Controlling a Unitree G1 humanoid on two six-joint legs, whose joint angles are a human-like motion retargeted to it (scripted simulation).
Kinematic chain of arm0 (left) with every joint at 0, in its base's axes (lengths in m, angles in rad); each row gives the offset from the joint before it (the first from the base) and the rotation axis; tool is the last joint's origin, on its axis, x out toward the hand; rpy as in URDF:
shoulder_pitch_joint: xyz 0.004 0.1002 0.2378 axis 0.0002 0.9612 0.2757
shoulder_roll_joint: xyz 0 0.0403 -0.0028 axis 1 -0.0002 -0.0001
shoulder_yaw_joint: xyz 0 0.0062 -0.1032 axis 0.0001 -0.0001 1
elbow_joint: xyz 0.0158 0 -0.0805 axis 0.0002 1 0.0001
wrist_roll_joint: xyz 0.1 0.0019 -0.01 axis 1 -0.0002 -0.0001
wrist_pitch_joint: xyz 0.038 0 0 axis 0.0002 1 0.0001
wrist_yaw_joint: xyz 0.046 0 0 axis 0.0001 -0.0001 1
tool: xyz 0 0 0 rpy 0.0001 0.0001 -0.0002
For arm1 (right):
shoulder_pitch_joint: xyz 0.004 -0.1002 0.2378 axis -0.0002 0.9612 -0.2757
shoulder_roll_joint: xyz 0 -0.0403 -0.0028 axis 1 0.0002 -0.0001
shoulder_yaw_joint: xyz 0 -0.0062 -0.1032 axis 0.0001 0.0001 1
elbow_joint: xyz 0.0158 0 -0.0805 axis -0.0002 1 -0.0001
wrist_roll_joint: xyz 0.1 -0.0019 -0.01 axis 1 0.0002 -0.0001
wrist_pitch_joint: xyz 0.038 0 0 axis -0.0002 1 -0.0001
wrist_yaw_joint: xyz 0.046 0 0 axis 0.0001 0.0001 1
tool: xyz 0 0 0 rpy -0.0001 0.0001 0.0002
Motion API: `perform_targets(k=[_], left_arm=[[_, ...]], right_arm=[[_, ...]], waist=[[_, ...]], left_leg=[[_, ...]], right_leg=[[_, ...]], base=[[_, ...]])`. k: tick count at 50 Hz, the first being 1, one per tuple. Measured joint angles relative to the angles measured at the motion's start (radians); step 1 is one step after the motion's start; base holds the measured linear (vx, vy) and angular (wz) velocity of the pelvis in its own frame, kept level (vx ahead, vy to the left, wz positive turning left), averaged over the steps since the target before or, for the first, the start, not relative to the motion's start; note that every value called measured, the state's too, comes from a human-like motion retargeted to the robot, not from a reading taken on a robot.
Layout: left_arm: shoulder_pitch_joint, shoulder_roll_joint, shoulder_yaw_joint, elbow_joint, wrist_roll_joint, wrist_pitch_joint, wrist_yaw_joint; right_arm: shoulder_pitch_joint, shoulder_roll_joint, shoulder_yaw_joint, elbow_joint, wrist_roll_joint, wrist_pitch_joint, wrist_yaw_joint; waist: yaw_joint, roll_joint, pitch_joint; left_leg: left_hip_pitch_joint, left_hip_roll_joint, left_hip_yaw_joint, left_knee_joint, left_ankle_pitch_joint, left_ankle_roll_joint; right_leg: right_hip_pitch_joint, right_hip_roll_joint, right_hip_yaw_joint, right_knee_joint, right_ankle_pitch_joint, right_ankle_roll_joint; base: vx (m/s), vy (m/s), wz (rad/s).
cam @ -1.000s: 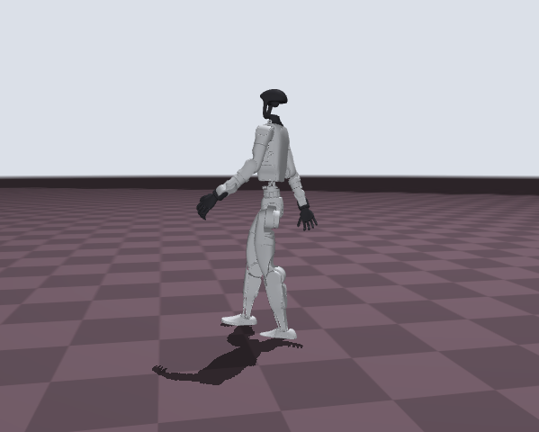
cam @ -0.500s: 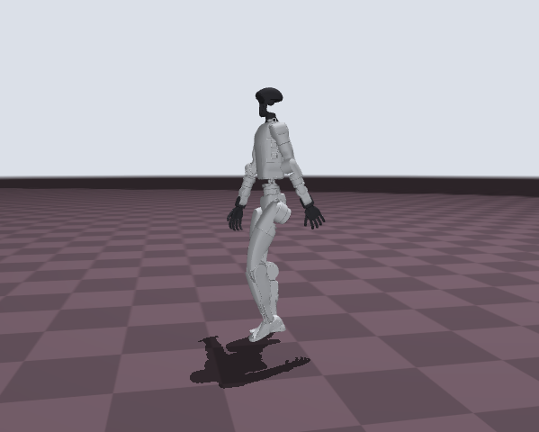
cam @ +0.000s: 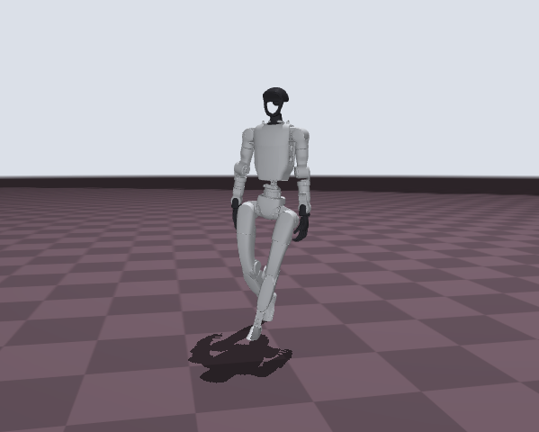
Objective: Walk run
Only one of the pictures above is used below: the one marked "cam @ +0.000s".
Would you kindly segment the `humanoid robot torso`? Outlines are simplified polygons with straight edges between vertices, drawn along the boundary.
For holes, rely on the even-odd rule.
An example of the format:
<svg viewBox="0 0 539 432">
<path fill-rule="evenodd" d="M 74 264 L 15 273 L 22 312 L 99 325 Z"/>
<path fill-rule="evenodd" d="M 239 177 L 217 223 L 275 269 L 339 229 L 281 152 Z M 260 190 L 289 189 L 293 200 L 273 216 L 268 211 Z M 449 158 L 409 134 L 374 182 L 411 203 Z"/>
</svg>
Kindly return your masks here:
<svg viewBox="0 0 539 432">
<path fill-rule="evenodd" d="M 263 124 L 264 122 L 264 124 Z M 268 121 L 270 122 L 270 121 Z M 267 122 L 267 123 L 268 123 Z M 268 220 L 277 220 L 285 197 L 277 181 L 288 181 L 294 168 L 295 141 L 292 140 L 290 127 L 283 121 L 268 125 L 265 121 L 254 129 L 255 168 L 259 180 L 270 181 L 264 184 L 264 193 L 257 197 L 256 215 Z M 288 124 L 289 123 L 289 124 Z"/>
</svg>

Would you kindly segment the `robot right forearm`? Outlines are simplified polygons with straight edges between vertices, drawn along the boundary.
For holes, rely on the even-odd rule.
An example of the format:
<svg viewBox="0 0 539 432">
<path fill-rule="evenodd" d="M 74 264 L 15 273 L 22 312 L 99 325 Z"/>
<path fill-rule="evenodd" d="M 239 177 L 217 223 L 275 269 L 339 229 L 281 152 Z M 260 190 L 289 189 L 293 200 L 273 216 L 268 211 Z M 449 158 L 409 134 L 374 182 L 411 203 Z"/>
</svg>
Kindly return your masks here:
<svg viewBox="0 0 539 432">
<path fill-rule="evenodd" d="M 231 203 L 234 198 L 238 199 L 238 205 L 240 205 L 243 201 L 242 196 L 244 194 L 245 190 L 245 182 L 247 181 L 247 177 L 245 175 L 240 175 L 234 171 L 234 186 L 233 186 L 233 196 L 231 198 Z"/>
</svg>

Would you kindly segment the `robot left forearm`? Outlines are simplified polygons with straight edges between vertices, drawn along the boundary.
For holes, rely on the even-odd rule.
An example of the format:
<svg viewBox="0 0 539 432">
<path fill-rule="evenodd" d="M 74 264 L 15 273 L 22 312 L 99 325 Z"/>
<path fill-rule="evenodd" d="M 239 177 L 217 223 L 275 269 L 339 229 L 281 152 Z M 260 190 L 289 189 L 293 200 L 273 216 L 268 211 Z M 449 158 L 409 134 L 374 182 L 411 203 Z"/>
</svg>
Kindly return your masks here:
<svg viewBox="0 0 539 432">
<path fill-rule="evenodd" d="M 309 167 L 308 167 L 309 169 Z M 309 169 L 309 177 L 306 180 L 300 180 L 300 182 L 297 182 L 298 186 L 298 195 L 299 195 L 299 206 L 298 210 L 300 210 L 300 206 L 304 204 L 306 206 L 306 213 L 309 213 L 311 210 L 310 206 L 310 169 Z"/>
</svg>

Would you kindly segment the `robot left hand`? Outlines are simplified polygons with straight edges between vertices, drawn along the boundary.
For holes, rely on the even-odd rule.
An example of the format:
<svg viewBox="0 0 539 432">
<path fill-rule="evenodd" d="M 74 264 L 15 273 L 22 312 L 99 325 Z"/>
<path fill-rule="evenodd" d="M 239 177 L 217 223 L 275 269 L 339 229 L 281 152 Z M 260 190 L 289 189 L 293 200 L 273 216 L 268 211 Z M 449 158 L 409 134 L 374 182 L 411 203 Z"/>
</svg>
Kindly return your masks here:
<svg viewBox="0 0 539 432">
<path fill-rule="evenodd" d="M 306 238 L 307 232 L 308 232 L 308 227 L 309 227 L 308 217 L 310 216 L 310 213 L 306 213 L 306 206 L 304 204 L 300 206 L 299 215 L 301 216 L 300 225 L 293 232 L 293 234 L 296 234 L 298 231 L 300 231 L 298 237 L 293 239 L 296 242 L 301 241 L 302 239 Z"/>
</svg>

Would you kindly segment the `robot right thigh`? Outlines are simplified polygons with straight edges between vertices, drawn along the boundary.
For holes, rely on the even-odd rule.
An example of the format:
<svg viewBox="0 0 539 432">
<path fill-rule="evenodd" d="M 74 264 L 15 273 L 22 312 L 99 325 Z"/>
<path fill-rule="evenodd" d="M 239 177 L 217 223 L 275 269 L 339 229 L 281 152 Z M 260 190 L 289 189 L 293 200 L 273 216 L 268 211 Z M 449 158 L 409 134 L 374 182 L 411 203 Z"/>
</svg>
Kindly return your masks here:
<svg viewBox="0 0 539 432">
<path fill-rule="evenodd" d="M 256 201 L 244 202 L 238 207 L 237 242 L 240 264 L 245 275 L 258 276 L 261 263 L 255 259 Z"/>
</svg>

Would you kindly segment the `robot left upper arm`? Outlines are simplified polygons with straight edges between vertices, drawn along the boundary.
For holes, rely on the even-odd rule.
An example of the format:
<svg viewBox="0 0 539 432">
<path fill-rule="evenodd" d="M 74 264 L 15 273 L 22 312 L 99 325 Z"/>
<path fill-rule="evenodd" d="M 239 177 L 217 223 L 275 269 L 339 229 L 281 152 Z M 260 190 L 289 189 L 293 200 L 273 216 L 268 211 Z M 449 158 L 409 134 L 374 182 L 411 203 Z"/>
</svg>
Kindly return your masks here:
<svg viewBox="0 0 539 432">
<path fill-rule="evenodd" d="M 309 156 L 309 139 L 310 135 L 304 128 L 290 127 L 292 140 L 295 141 L 295 156 L 297 166 L 294 167 L 294 175 L 296 178 L 308 178 L 309 169 L 307 166 Z"/>
</svg>

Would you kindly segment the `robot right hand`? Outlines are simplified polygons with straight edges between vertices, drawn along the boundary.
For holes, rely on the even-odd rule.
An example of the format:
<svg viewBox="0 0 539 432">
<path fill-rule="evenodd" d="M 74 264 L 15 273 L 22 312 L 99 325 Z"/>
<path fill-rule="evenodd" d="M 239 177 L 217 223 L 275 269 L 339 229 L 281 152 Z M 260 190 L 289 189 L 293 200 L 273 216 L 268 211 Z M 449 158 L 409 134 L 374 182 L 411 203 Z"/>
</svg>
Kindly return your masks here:
<svg viewBox="0 0 539 432">
<path fill-rule="evenodd" d="M 241 205 L 241 204 L 240 204 Z M 233 221 L 234 221 L 234 227 L 235 229 L 237 229 L 237 214 L 238 214 L 238 207 L 240 206 L 238 205 L 238 199 L 237 198 L 234 198 L 232 200 L 232 205 L 231 207 L 233 208 Z"/>
</svg>

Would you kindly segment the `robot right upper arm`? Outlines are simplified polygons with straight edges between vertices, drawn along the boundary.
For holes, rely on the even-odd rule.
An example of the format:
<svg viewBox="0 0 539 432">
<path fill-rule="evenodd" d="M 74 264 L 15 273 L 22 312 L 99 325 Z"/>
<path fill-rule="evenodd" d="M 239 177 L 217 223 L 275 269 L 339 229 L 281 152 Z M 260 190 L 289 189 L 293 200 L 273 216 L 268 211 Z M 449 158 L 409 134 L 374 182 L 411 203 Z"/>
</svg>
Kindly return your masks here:
<svg viewBox="0 0 539 432">
<path fill-rule="evenodd" d="M 254 152 L 254 128 L 248 128 L 242 134 L 241 160 L 234 166 L 234 171 L 240 175 L 247 175 L 250 171 L 250 162 Z"/>
</svg>

